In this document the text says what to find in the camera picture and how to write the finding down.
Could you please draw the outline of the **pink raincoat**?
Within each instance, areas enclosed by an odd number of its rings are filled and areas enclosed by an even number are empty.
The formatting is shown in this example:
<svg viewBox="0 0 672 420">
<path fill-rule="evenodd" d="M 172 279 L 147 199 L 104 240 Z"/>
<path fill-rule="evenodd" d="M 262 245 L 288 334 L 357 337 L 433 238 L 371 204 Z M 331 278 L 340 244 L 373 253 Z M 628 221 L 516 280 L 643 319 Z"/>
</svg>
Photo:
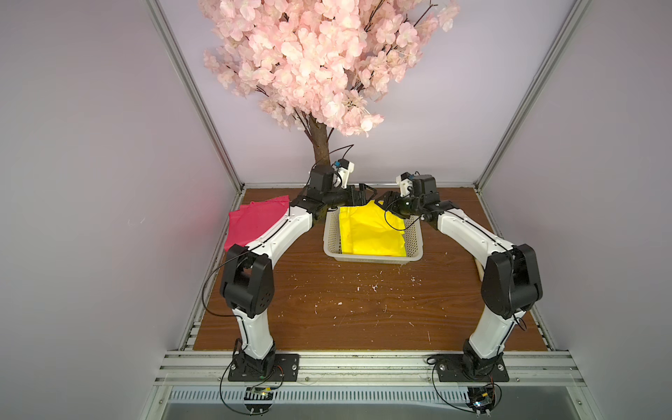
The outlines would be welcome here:
<svg viewBox="0 0 672 420">
<path fill-rule="evenodd" d="M 281 221 L 290 208 L 288 195 L 241 205 L 229 213 L 229 231 L 224 244 L 228 251 L 233 245 L 247 245 L 265 234 L 277 222 Z"/>
</svg>

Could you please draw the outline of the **plain yellow raincoat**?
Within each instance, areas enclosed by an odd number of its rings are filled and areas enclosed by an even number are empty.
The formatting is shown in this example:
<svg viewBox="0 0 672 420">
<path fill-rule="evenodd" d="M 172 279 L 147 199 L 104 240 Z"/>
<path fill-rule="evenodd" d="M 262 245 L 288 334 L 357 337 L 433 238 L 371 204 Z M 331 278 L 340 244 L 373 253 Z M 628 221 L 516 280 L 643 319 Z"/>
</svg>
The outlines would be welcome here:
<svg viewBox="0 0 672 420">
<path fill-rule="evenodd" d="M 374 201 L 340 208 L 339 226 L 343 254 L 407 257 L 404 220 L 384 212 Z"/>
</svg>

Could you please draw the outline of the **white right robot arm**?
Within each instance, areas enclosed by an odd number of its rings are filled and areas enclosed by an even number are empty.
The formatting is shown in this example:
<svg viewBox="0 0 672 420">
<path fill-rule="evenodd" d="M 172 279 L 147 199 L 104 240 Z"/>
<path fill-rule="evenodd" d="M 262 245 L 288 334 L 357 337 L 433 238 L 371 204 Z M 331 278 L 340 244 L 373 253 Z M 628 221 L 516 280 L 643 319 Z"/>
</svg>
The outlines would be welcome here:
<svg viewBox="0 0 672 420">
<path fill-rule="evenodd" d="M 483 376 L 495 368 L 516 322 L 543 296 L 537 254 L 530 245 L 515 245 L 497 236 L 453 202 L 440 199 L 431 175 L 403 173 L 397 185 L 397 192 L 376 199 L 384 216 L 427 222 L 481 264 L 485 307 L 465 341 L 463 366 L 469 376 Z"/>
</svg>

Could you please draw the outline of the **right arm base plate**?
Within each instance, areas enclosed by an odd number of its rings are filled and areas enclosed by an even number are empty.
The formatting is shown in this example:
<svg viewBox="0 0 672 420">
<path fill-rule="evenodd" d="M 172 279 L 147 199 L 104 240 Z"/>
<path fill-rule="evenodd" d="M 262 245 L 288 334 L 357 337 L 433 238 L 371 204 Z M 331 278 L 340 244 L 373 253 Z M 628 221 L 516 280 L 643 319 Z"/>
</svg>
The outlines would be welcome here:
<svg viewBox="0 0 672 420">
<path fill-rule="evenodd" d="M 430 358 L 435 361 L 441 383 L 508 383 L 510 380 L 502 355 L 481 359 L 464 353 L 440 353 Z"/>
</svg>

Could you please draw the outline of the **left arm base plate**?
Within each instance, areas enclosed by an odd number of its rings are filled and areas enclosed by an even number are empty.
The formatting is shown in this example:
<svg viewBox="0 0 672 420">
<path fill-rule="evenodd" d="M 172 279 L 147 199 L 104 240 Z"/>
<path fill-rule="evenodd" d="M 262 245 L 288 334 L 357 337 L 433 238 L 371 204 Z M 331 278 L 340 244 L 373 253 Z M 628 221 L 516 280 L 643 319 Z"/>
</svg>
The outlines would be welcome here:
<svg viewBox="0 0 672 420">
<path fill-rule="evenodd" d="M 299 362 L 298 353 L 270 353 L 262 360 L 241 353 L 234 357 L 227 380 L 232 383 L 240 381 L 294 383 L 298 379 Z"/>
</svg>

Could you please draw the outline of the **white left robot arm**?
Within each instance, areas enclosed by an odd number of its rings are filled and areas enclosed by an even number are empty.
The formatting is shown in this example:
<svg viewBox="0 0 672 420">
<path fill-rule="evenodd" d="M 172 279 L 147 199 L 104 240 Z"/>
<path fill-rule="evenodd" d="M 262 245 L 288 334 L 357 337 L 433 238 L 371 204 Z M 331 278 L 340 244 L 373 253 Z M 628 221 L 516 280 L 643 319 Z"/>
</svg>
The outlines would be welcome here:
<svg viewBox="0 0 672 420">
<path fill-rule="evenodd" d="M 281 213 L 278 222 L 245 245 L 234 245 L 223 264 L 220 295 L 241 330 L 243 360 L 267 371 L 274 365 L 276 346 L 268 309 L 275 293 L 274 266 L 300 236 L 326 218 L 332 209 L 367 205 L 377 190 L 360 183 L 349 185 L 355 165 L 346 159 L 332 166 L 313 167 L 301 193 Z"/>
</svg>

